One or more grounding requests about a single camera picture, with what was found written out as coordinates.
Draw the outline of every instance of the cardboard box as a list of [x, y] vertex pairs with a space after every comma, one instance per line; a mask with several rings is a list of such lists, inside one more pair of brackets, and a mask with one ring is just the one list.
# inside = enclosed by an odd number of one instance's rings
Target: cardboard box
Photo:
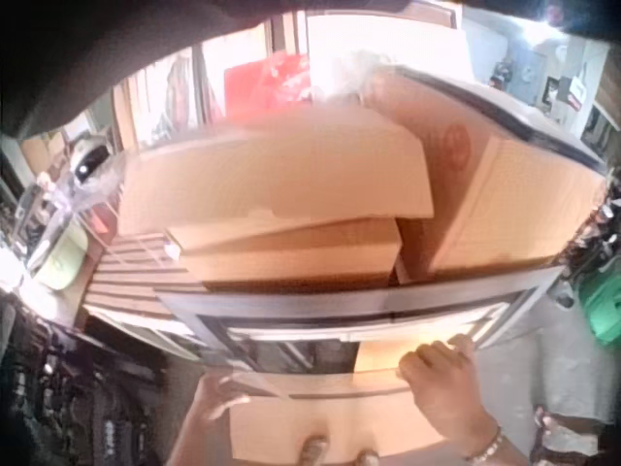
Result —
[[[506, 110], [566, 137], [510, 96], [488, 90]], [[541, 263], [572, 238], [605, 183], [599, 173], [519, 141], [473, 107], [404, 76], [376, 74], [364, 102], [420, 138], [427, 157], [435, 216], [400, 220], [401, 282], [403, 275], [418, 281]]]
[[180, 265], [208, 285], [386, 285], [400, 249], [394, 218], [368, 218], [191, 250]]
[[119, 233], [183, 250], [365, 217], [431, 217], [422, 145], [360, 107], [277, 112], [130, 160]]

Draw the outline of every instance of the box flap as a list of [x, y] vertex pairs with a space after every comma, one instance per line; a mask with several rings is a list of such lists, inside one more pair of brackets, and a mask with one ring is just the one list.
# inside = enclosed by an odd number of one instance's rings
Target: box flap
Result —
[[371, 110], [308, 106], [138, 154], [119, 233], [212, 225], [226, 241], [256, 225], [266, 233], [375, 216], [433, 216], [421, 143]]

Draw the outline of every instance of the ceiling light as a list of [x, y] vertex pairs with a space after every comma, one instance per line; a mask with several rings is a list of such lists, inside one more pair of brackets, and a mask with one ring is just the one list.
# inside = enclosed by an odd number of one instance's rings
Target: ceiling light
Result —
[[545, 21], [529, 21], [519, 17], [514, 20], [522, 28], [524, 40], [531, 46], [542, 44], [550, 39], [558, 40], [565, 37], [565, 34], [562, 31], [550, 26]]

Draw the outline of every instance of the cardboard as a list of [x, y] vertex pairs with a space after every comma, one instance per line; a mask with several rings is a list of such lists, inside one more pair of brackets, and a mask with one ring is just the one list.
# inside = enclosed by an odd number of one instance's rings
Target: cardboard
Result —
[[589, 216], [605, 183], [600, 174], [518, 141], [476, 109], [405, 77], [376, 74], [364, 102], [425, 148], [435, 216], [400, 220], [409, 282], [547, 260]]
[[185, 251], [365, 217], [431, 217], [420, 142], [360, 107], [309, 106], [146, 151], [128, 163], [119, 233]]
[[393, 218], [368, 218], [191, 250], [180, 265], [217, 283], [375, 282], [386, 285], [401, 237]]
[[230, 413], [233, 458], [253, 463], [297, 464], [304, 441], [316, 435], [330, 439], [324, 464], [352, 463], [364, 449], [389, 456], [443, 441], [409, 390], [318, 400], [255, 397]]

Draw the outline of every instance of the hand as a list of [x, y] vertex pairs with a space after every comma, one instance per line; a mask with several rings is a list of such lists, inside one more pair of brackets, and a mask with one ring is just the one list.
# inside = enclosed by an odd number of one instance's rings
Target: hand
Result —
[[232, 371], [218, 371], [204, 375], [196, 387], [190, 413], [201, 423], [207, 424], [221, 417], [226, 410], [241, 403], [248, 403], [250, 397], [231, 389], [234, 380]]
[[481, 404], [474, 367], [474, 344], [465, 335], [449, 343], [421, 345], [401, 358], [399, 370], [427, 420], [464, 456], [480, 454], [494, 439], [498, 424]]

